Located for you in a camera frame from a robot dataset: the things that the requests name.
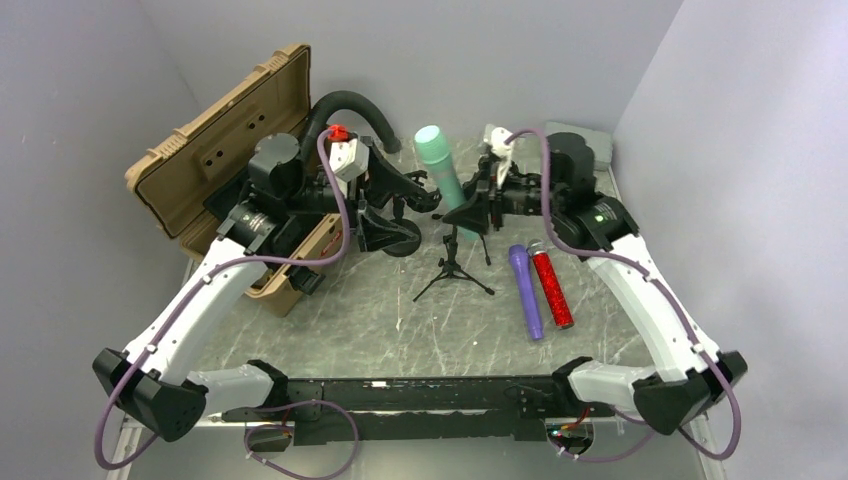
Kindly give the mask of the black tripod stand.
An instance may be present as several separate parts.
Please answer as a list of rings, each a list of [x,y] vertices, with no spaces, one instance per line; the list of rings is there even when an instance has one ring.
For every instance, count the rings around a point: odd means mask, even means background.
[[[413,297],[413,302],[417,302],[435,283],[451,279],[472,282],[479,286],[486,294],[491,296],[495,295],[495,290],[493,288],[484,285],[475,277],[467,273],[457,261],[459,249],[458,235],[458,227],[453,226],[451,233],[443,236],[442,243],[446,250],[446,256],[439,259],[438,266],[441,268],[441,271],[432,278],[417,295]]]

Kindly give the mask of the red glitter microphone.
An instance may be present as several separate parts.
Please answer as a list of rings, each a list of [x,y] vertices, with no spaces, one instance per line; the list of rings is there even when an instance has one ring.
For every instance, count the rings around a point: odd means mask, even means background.
[[[559,329],[573,327],[572,312],[544,242],[540,239],[531,240],[527,253],[533,262],[555,325]]]

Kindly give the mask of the black round base mic stand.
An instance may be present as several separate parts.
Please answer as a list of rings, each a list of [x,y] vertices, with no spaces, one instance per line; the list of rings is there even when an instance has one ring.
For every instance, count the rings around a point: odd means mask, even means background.
[[[387,255],[396,258],[414,254],[419,249],[422,242],[422,234],[418,225],[414,221],[404,217],[405,208],[409,207],[414,212],[418,213],[432,212],[439,206],[442,199],[441,193],[438,190],[428,192],[424,188],[424,180],[428,178],[428,173],[425,170],[415,170],[406,173],[405,176],[419,187],[419,190],[416,193],[384,193],[378,197],[378,199],[382,202],[381,208],[383,208],[389,201],[392,202],[392,222],[407,228],[414,234],[414,238],[412,240],[386,247],[383,250],[383,252]]]

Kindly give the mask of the mint green microphone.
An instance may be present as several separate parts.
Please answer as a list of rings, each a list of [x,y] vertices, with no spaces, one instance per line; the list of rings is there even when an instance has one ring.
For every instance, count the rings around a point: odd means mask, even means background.
[[[472,184],[459,179],[451,147],[441,128],[434,124],[421,127],[414,134],[413,143],[418,160],[436,183],[446,213],[468,201]]]

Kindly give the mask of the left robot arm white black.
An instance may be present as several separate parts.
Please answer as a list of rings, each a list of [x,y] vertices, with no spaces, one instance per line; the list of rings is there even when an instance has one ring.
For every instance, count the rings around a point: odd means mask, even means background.
[[[375,148],[336,162],[342,148],[355,151],[369,140],[335,142],[326,150],[330,134],[322,132],[316,146],[341,219],[336,229],[339,250],[318,259],[269,256],[260,250],[274,231],[271,227],[252,228],[248,245],[221,234],[188,284],[148,330],[123,351],[106,348],[95,358],[94,372],[109,394],[107,411],[119,407],[166,442],[182,438],[210,414],[250,408],[261,419],[272,420],[285,411],[288,378],[266,362],[251,360],[236,369],[211,372],[193,370],[212,329],[271,264],[302,268],[332,264],[346,254],[351,234],[360,236],[361,251],[378,250],[380,244],[369,243],[366,237],[379,229],[399,235],[402,245],[420,238],[407,227],[372,214],[366,199],[370,191],[380,199],[413,203],[423,202],[429,194],[420,182],[426,172],[401,174]]]

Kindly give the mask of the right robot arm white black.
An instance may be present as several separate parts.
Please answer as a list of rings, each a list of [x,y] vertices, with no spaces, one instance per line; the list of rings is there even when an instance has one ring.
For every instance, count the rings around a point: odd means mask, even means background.
[[[475,233],[502,228],[507,215],[540,215],[555,246],[577,256],[610,289],[645,343],[645,368],[590,357],[558,371],[551,388],[557,411],[587,404],[630,411],[670,435],[720,402],[747,371],[737,351],[722,351],[680,305],[654,264],[638,226],[620,200],[597,190],[595,155],[584,138],[556,133],[541,140],[542,171],[514,164],[514,133],[485,134],[467,201],[445,220]]]

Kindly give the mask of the black tripod stand shock mount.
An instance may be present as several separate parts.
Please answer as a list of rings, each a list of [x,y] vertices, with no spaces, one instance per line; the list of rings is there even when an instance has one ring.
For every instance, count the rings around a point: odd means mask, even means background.
[[[504,227],[510,204],[507,192],[520,180],[519,173],[506,155],[485,147],[477,171],[461,187],[463,200],[435,218],[485,240],[486,235]]]

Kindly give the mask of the purple microphone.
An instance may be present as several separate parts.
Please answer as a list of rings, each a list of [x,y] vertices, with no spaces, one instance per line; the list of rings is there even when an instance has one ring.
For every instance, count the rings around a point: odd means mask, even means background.
[[[528,335],[532,341],[544,338],[543,324],[530,272],[530,258],[526,247],[514,244],[509,247],[508,260],[512,267]]]

